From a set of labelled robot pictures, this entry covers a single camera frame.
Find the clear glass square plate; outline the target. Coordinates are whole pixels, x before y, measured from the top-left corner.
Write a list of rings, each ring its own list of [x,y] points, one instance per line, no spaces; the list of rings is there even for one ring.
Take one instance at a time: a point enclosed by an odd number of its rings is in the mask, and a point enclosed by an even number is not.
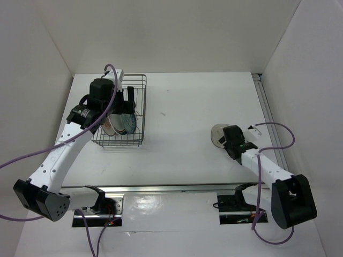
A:
[[[230,124],[216,124],[211,129],[211,141],[217,147],[217,140],[224,135],[223,129],[225,127],[233,127]],[[232,146],[232,143],[226,142],[225,146]]]

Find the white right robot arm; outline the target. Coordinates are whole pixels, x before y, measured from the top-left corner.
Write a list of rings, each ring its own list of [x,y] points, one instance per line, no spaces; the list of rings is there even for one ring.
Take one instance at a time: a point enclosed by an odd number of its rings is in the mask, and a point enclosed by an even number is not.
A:
[[[260,135],[255,125],[246,132],[229,124],[216,124],[211,129],[212,143],[258,178],[257,183],[236,187],[236,208],[265,211],[282,229],[315,219],[317,209],[307,177],[294,175],[266,157],[264,149],[254,144]]]

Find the aluminium right side rail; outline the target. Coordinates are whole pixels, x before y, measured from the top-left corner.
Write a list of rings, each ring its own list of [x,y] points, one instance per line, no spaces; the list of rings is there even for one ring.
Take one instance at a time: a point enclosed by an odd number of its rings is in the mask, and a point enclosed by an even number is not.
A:
[[[272,112],[270,109],[270,105],[269,102],[267,100],[267,96],[265,93],[265,89],[263,87],[262,84],[262,80],[261,80],[261,74],[259,73],[252,73],[252,79],[253,82],[255,84],[255,88],[257,91],[257,95],[260,101],[260,105],[262,108],[262,112],[265,118],[266,122],[273,122],[273,116],[272,116]],[[273,147],[281,147],[281,142],[278,136],[278,132],[277,132],[277,127],[274,124],[268,124],[267,126],[267,130],[269,132],[270,138],[271,138],[271,143]],[[281,166],[282,168],[284,168],[285,170],[288,170],[288,165],[287,165],[287,161],[284,155],[284,151],[281,149],[277,149],[274,150],[275,156],[276,156],[276,160],[277,160],[277,164],[279,166]]]

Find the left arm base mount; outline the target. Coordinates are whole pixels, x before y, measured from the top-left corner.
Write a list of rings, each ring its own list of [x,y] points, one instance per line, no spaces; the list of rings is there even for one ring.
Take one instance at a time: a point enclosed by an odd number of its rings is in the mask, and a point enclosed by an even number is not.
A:
[[[86,218],[88,227],[101,228],[106,223],[109,227],[122,226],[122,213],[124,205],[124,195],[117,193],[106,193],[106,197],[112,199],[114,203],[107,204],[105,208],[96,213],[90,207],[82,207],[81,212]]]

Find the blue patterned small plate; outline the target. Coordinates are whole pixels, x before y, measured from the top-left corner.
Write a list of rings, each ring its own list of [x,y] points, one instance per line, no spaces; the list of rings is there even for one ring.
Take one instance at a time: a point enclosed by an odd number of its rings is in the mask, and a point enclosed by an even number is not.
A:
[[[121,121],[127,134],[134,134],[137,128],[136,116],[134,114],[121,114]]]

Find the green red rimmed white plate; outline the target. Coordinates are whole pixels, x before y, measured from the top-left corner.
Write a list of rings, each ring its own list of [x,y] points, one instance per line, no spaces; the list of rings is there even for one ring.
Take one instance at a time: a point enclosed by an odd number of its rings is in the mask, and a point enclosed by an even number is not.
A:
[[[121,115],[118,114],[111,114],[109,116],[109,121],[115,130],[115,132],[119,135],[126,135],[127,131],[125,130],[125,127],[123,125]]]

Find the aluminium rail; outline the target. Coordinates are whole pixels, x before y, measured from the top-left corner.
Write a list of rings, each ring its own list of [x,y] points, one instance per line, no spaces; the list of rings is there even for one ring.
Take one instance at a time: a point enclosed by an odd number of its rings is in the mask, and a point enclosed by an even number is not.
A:
[[[175,185],[124,185],[96,186],[107,193],[171,193],[171,192],[221,192],[234,191],[244,183],[224,184],[175,184]]]
[[[252,73],[252,79],[253,82],[255,84],[255,88],[257,91],[257,95],[260,101],[260,105],[262,108],[262,112],[265,118],[266,122],[273,122],[273,116],[272,116],[272,112],[270,109],[270,105],[269,102],[267,100],[267,96],[265,93],[265,89],[263,87],[262,84],[262,80],[261,80],[261,74],[259,73]],[[277,127],[274,124],[268,124],[267,126],[267,130],[269,132],[270,138],[271,138],[271,143],[273,147],[281,147],[281,142],[278,136],[278,132],[277,132]],[[277,164],[279,166],[281,166],[282,168],[284,168],[285,170],[288,170],[288,165],[287,165],[287,161],[284,155],[284,151],[281,149],[277,149],[274,150],[275,156],[276,156],[276,160],[277,160]]]

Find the orange sunburst white plate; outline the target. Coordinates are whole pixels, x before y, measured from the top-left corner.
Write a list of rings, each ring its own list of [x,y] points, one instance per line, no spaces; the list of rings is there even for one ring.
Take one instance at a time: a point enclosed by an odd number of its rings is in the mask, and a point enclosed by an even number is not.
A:
[[[101,128],[104,131],[104,133],[109,137],[112,137],[116,134],[116,131],[112,127],[109,118],[105,119],[105,122],[101,125]]]

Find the aluminium front rail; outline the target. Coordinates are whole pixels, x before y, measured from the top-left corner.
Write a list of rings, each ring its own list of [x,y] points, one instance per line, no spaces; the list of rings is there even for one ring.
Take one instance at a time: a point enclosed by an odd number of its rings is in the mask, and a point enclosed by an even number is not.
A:
[[[175,185],[124,185],[96,186],[107,193],[171,193],[171,192],[221,192],[234,191],[244,183],[224,184],[175,184]]]

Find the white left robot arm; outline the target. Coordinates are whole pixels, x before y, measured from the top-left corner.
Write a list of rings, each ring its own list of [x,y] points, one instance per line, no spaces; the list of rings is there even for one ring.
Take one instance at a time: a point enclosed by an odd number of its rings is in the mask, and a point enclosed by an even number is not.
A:
[[[115,89],[110,79],[97,78],[90,84],[89,94],[82,97],[67,117],[56,144],[40,167],[27,179],[17,180],[13,190],[23,206],[53,222],[67,211],[88,208],[95,214],[114,211],[116,202],[95,186],[62,191],[64,178],[83,147],[111,114],[134,114],[135,93],[127,87],[128,99]]]

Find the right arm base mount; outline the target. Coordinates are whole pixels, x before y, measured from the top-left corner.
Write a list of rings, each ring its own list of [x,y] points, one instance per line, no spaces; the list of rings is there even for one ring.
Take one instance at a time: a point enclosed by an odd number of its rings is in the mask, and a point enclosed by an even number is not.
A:
[[[234,194],[217,196],[217,202],[212,206],[219,211],[220,225],[249,224],[254,221],[256,206],[245,202],[243,190],[256,185],[256,183],[246,183],[237,186]]]

